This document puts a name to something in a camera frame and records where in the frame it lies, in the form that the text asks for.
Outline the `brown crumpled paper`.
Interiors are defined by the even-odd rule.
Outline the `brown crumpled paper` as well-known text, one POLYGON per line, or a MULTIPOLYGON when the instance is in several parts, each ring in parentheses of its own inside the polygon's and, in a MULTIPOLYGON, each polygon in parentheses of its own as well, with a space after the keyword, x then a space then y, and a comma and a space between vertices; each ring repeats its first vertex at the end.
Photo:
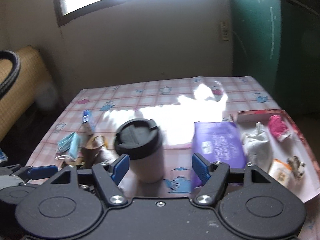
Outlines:
POLYGON ((83 146, 81 146, 81 156, 77 157, 75 161, 71 161, 71 159, 65 159, 62 163, 62 167, 71 165, 90 168, 94 164, 103 163, 105 161, 105 146, 105 138, 102 135, 92 136, 85 142, 83 146))

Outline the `small blue white box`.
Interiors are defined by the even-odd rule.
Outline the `small blue white box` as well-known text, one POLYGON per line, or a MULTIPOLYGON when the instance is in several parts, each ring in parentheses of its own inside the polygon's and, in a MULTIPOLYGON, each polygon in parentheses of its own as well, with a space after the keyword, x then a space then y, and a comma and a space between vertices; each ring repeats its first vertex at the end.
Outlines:
POLYGON ((83 111, 82 127, 84 129, 84 132, 87 135, 93 135, 95 133, 94 120, 93 120, 92 112, 89 109, 83 111))

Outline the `woven rattan chair back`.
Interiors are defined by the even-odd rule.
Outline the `woven rattan chair back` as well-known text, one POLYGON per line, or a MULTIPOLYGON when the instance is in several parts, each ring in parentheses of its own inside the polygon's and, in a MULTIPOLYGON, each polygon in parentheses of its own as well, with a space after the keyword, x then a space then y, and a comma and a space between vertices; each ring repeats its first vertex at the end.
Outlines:
POLYGON ((56 90, 38 50, 31 46, 16 51, 21 69, 16 82, 1 99, 1 139, 21 115, 33 104, 43 108, 53 105, 56 90))

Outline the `orange white packet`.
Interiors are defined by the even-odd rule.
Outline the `orange white packet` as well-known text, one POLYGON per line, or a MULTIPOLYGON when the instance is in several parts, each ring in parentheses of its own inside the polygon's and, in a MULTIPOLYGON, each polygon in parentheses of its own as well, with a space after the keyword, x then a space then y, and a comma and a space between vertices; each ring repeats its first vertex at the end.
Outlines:
POLYGON ((273 159, 268 175, 279 182, 284 187, 288 187, 291 180, 292 168, 288 163, 279 159, 273 159))

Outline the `blue plaid cloth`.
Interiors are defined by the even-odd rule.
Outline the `blue plaid cloth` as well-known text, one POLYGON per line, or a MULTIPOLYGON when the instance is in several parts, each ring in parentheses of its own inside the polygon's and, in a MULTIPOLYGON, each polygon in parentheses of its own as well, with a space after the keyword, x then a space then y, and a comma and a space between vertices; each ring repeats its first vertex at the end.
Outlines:
POLYGON ((8 161, 7 155, 0 148, 0 163, 6 163, 8 161))

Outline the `wall power outlet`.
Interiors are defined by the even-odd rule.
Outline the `wall power outlet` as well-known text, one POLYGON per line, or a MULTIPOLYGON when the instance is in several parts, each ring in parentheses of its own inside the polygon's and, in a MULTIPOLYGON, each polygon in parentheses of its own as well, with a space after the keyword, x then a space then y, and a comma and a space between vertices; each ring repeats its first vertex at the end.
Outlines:
POLYGON ((223 41, 229 41, 229 26, 226 21, 220 22, 221 38, 223 41))

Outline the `white rolled towel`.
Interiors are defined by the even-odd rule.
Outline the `white rolled towel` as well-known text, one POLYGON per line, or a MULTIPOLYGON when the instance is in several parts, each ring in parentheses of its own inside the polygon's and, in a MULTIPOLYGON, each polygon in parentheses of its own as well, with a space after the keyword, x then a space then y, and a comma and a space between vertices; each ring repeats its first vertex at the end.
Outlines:
POLYGON ((119 155, 116 152, 110 151, 106 147, 102 147, 99 152, 98 162, 102 163, 103 165, 109 165, 116 161, 118 158, 119 155))

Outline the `green door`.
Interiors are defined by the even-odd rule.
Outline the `green door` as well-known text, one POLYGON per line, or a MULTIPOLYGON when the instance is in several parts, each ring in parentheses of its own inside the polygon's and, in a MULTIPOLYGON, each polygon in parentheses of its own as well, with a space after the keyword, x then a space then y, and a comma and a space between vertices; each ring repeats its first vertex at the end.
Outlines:
POLYGON ((319 116, 319 0, 228 0, 233 75, 257 81, 258 109, 319 116))

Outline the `white crumpled cloth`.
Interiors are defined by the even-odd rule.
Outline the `white crumpled cloth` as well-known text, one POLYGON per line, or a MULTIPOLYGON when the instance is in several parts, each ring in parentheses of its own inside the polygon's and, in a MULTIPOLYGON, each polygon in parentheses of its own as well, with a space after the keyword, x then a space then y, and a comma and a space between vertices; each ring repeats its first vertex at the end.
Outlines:
POLYGON ((247 160, 267 172, 272 164, 273 153, 268 133, 261 122, 256 123, 252 133, 242 135, 242 145, 247 160))

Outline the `small plush animal toy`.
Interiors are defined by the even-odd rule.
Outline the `small plush animal toy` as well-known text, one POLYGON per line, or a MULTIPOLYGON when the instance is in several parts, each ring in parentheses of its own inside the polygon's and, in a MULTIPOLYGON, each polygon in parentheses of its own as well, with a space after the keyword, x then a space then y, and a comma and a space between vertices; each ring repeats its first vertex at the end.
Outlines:
POLYGON ((287 159, 287 163, 291 167, 293 176, 296 180, 302 180, 305 174, 305 163, 300 161, 300 159, 294 155, 291 158, 287 159))

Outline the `pink white sock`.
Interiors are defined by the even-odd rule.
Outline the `pink white sock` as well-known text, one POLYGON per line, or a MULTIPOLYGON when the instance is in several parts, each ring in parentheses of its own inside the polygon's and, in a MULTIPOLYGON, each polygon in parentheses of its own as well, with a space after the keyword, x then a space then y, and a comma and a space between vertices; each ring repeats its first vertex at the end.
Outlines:
POLYGON ((278 142, 283 142, 291 135, 288 126, 280 115, 273 115, 269 118, 268 129, 278 142))

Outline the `purple wet wipes pack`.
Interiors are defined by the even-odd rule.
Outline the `purple wet wipes pack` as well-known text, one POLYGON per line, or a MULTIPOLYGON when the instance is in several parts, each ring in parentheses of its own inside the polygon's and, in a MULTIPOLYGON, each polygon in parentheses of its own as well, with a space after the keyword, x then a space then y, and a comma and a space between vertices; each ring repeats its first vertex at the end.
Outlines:
POLYGON ((211 163, 227 163, 231 168, 244 168, 247 163, 234 122, 196 122, 192 152, 199 153, 211 163))

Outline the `pink checkered tablecloth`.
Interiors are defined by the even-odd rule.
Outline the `pink checkered tablecloth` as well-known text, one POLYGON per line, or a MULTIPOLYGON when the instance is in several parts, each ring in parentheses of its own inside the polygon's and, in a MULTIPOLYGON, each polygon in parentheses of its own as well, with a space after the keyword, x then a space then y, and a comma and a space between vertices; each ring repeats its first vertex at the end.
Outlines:
MULTIPOLYGON (((98 135, 113 150, 114 134, 126 121, 152 119, 163 133, 165 174, 155 184, 142 184, 133 172, 120 183, 127 197, 181 197, 191 192, 191 154, 194 124, 236 118, 242 111, 258 109, 252 98, 257 81, 244 77, 193 77, 83 89, 57 118, 28 160, 30 166, 62 166, 56 160, 57 143, 81 126, 84 110, 91 110, 98 135)), ((319 239, 319 195, 305 202, 307 219, 300 239, 319 239)))

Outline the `white cup with black lid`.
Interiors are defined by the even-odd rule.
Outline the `white cup with black lid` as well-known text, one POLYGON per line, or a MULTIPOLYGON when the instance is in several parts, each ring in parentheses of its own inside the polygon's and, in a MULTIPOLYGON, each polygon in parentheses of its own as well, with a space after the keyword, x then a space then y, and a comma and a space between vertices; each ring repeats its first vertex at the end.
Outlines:
POLYGON ((122 124, 116 131, 114 149, 127 154, 130 169, 138 180, 153 184, 164 176, 163 134, 152 119, 136 118, 122 124))

